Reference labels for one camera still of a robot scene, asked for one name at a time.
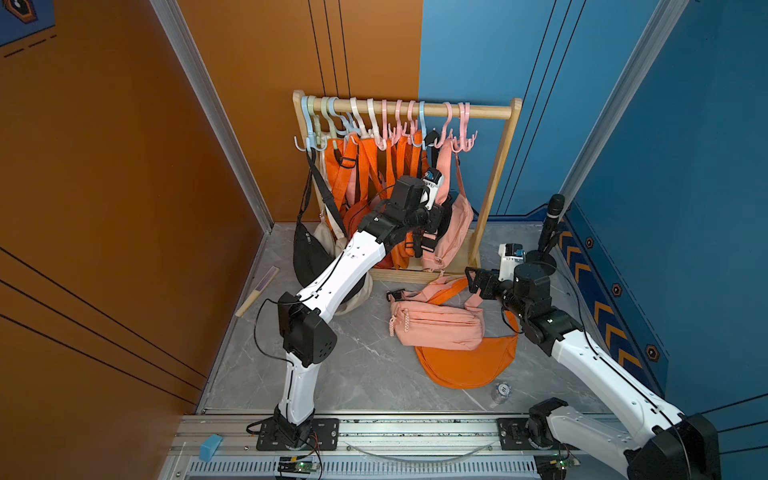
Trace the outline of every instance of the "blue sponge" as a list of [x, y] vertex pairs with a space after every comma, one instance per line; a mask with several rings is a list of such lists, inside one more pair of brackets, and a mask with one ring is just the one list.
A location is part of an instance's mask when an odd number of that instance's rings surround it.
[[223, 438], [218, 435], [211, 435], [208, 437], [208, 440], [203, 442], [203, 445], [200, 445], [200, 460], [203, 462], [210, 462], [222, 440]]

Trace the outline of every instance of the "yellow chevron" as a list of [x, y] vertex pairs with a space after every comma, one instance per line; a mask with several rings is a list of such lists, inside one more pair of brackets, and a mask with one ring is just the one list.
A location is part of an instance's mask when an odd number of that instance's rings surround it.
[[560, 234], [560, 250], [563, 250], [563, 237], [571, 237], [573, 238], [574, 234], [571, 232], [563, 232]]
[[586, 270], [588, 272], [592, 271], [592, 269], [589, 267], [589, 265], [584, 265], [583, 263], [576, 262], [576, 283], [578, 283], [578, 273], [581, 270]]
[[565, 261], [568, 263], [568, 266], [571, 265], [571, 253], [581, 253], [581, 250], [579, 250], [577, 247], [568, 247], [565, 249], [568, 253], [565, 254]]
[[627, 334], [616, 328], [615, 326], [611, 325], [610, 323], [605, 324], [605, 346], [608, 347], [608, 350], [611, 350], [611, 334], [615, 333], [616, 335], [619, 335], [623, 339], [627, 339]]
[[603, 310], [604, 312], [608, 312], [611, 315], [615, 315], [612, 308], [610, 308], [605, 303], [595, 302], [594, 303], [594, 322], [597, 325], [600, 325], [600, 320], [598, 320], [598, 316], [600, 315], [600, 310]]
[[630, 362], [634, 363], [640, 368], [643, 368], [643, 366], [640, 364], [640, 360], [636, 359], [634, 356], [630, 355], [629, 353], [626, 353], [622, 349], [619, 349], [619, 365], [624, 366], [624, 360], [629, 360]]

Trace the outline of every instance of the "gray floor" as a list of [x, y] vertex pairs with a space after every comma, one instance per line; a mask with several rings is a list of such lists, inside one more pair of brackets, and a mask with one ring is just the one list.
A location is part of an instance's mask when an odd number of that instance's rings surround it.
[[[310, 231], [313, 226], [307, 225]], [[253, 284], [272, 266], [280, 274], [262, 298], [274, 300], [286, 291], [295, 293], [300, 285], [293, 274], [292, 223], [278, 223], [266, 243]], [[482, 266], [498, 268], [498, 245], [522, 243], [533, 250], [541, 225], [526, 223], [490, 223], [481, 248]], [[562, 256], [556, 253], [562, 271]], [[561, 276], [551, 277], [553, 303], [578, 318], [577, 300]], [[337, 316], [330, 323], [339, 336], [333, 354], [323, 363], [315, 402], [318, 412], [333, 410], [376, 410], [397, 412], [527, 412], [541, 400], [556, 396], [582, 412], [608, 412], [606, 406], [573, 373], [547, 357], [526, 338], [518, 342], [515, 361], [498, 377], [512, 387], [510, 399], [491, 407], [490, 386], [472, 390], [454, 390], [438, 386], [424, 373], [413, 347], [403, 346], [389, 336], [389, 304], [385, 294], [398, 288], [419, 290], [413, 283], [374, 282], [370, 299], [351, 313]], [[459, 306], [468, 292], [454, 299]], [[253, 344], [253, 321], [261, 299], [237, 321], [229, 345], [202, 406], [206, 409], [274, 409], [283, 392], [286, 364], [262, 356]], [[498, 302], [486, 300], [485, 335], [507, 336]], [[582, 308], [588, 327], [591, 318]], [[268, 303], [257, 328], [259, 344], [275, 355], [282, 355], [282, 339], [277, 330], [276, 307]]]

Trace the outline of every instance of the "orange wall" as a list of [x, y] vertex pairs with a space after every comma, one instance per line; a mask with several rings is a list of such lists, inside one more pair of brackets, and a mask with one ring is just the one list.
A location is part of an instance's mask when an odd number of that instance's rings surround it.
[[[418, 97], [422, 2], [386, 2], [388, 12], [400, 13], [375, 24], [382, 2], [179, 4], [275, 221], [295, 221], [308, 171], [306, 157], [293, 146], [299, 135], [294, 90]], [[399, 67], [379, 68], [376, 57], [392, 60], [395, 52]], [[305, 219], [318, 213], [312, 202]]]
[[0, 476], [153, 478], [263, 233], [149, 1], [55, 14], [0, 50]]

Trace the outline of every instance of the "pink waist bag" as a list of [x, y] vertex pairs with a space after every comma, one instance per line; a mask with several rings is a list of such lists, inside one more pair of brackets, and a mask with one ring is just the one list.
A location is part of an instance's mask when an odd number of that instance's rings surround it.
[[[445, 201], [448, 197], [448, 188], [451, 172], [451, 145], [450, 142], [446, 142], [443, 148], [440, 150], [438, 157], [438, 169], [446, 176], [445, 183], [438, 190], [437, 199], [435, 202], [439, 205]], [[458, 155], [456, 155], [456, 183], [458, 184], [459, 196], [454, 200], [452, 205], [451, 223], [448, 226], [448, 230], [438, 240], [434, 251], [429, 251], [428, 248], [422, 246], [422, 268], [428, 271], [443, 271], [453, 261], [454, 257], [458, 253], [458, 249], [461, 248], [464, 239], [469, 231], [469, 224], [472, 223], [474, 214], [472, 213], [472, 207], [469, 205], [467, 195], [464, 192], [464, 182], [462, 182], [462, 171], [458, 167]], [[435, 235], [425, 233], [424, 237], [435, 239]]]
[[444, 350], [474, 350], [482, 342], [485, 321], [480, 292], [472, 295], [464, 308], [442, 306], [467, 287], [463, 275], [441, 276], [421, 292], [387, 294], [392, 309], [389, 335], [397, 335], [407, 346], [431, 346]]

